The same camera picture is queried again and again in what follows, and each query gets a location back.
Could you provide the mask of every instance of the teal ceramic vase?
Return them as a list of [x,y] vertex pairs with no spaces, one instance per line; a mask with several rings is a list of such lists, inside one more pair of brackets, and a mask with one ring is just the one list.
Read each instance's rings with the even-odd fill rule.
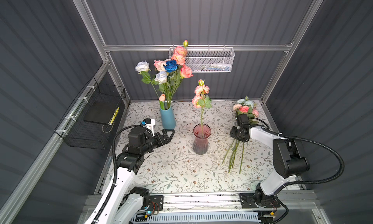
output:
[[174,129],[176,126],[175,116],[173,114],[172,107],[167,110],[161,111],[162,126],[164,129]]

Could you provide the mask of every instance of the floral tablecloth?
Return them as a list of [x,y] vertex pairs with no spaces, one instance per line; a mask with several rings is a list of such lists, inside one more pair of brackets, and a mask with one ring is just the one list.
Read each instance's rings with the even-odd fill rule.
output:
[[[267,117],[259,103],[259,118],[268,123]],[[228,172],[228,154],[224,164],[223,158],[233,139],[229,136],[232,126],[236,125],[235,112],[232,110],[235,101],[213,101],[212,109],[206,110],[204,123],[211,127],[209,149],[204,155],[197,155],[192,150],[194,141],[193,128],[200,122],[200,109],[195,109],[191,102],[173,102],[176,118],[175,135],[172,141],[154,150],[142,167],[129,189],[135,186],[147,188],[151,193],[181,192],[227,192],[250,191],[264,180],[273,170],[272,149],[258,141],[250,140],[244,144],[244,159],[241,174],[240,162],[242,148],[238,149],[234,168]],[[133,102],[130,104],[125,126],[139,124],[145,118],[154,118],[155,132],[161,132],[162,123],[159,102]],[[120,136],[116,155],[122,152],[128,143],[126,130]],[[107,188],[113,175],[113,165],[109,169],[102,193]],[[300,189],[298,185],[286,189]]]

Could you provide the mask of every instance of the corrugated gray wall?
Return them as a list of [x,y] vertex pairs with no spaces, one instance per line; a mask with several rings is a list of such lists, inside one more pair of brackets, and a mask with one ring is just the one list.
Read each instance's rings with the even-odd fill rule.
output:
[[[2,207],[102,60],[72,0],[0,0],[0,29]],[[105,157],[63,145],[14,223],[73,223]]]
[[[87,0],[106,44],[287,44],[312,0]],[[112,53],[132,100],[157,99],[134,66],[167,53]],[[205,79],[214,99],[260,98],[282,53],[236,52],[231,73],[195,74],[174,99],[192,99]]]
[[[230,73],[194,73],[181,83],[173,99],[192,100],[199,79],[205,79],[212,99],[260,98],[271,79],[283,52],[237,52]],[[151,84],[144,84],[134,65],[147,60],[155,76],[154,59],[168,58],[168,52],[111,52],[115,65],[132,100],[157,100]]]
[[[341,154],[346,169],[315,185],[333,223],[371,222],[373,199],[373,0],[325,0],[269,97],[283,133],[314,139]],[[307,145],[304,179],[334,174],[338,162]]]

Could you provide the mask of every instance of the red glass vase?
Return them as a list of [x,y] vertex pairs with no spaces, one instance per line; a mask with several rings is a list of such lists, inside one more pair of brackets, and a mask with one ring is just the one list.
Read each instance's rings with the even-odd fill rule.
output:
[[196,154],[202,155],[208,151],[208,137],[211,135],[211,128],[207,124],[198,124],[194,127],[193,133],[195,139],[193,142],[193,151]]

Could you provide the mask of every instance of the metal mesh basket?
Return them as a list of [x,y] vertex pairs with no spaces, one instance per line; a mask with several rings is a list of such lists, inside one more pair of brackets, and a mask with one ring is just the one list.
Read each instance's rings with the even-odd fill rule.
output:
[[[73,114],[63,117],[63,119],[68,118],[65,127],[63,129],[55,129],[55,132],[71,147],[108,148],[112,144],[125,109],[124,98],[124,87],[96,83],[85,97],[79,98],[80,104]],[[95,102],[116,105],[116,108],[119,107],[118,114],[112,125],[97,124],[84,120],[85,115]]]
[[[173,48],[169,49],[168,56],[173,55]],[[235,53],[233,48],[209,49],[188,47],[185,64],[193,73],[218,73],[231,72]]]

